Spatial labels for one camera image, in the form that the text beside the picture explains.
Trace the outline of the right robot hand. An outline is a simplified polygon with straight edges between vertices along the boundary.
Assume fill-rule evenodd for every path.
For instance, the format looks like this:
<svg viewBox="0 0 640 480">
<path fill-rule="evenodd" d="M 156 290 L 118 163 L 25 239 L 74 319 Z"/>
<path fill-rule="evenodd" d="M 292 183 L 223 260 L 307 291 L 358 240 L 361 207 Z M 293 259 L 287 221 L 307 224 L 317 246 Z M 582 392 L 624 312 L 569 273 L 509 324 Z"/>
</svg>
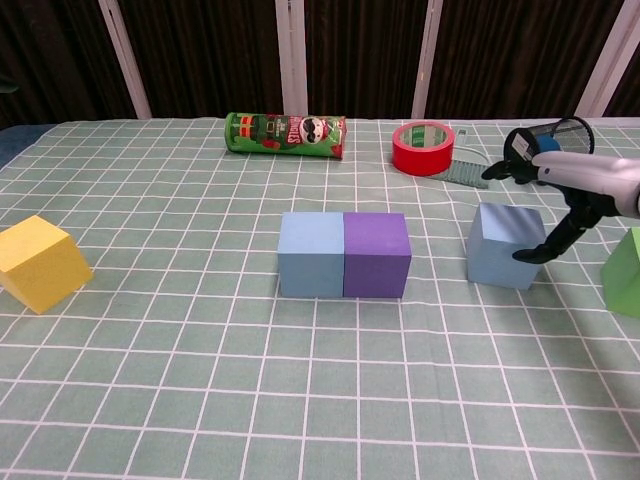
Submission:
<svg viewBox="0 0 640 480">
<path fill-rule="evenodd" d="M 604 217 L 639 217 L 639 161 L 611 156 L 547 151 L 529 160 L 506 158 L 487 168 L 486 180 L 540 181 L 562 192 L 570 211 L 546 240 L 512 258 L 544 264 L 564 254 Z"/>
</svg>

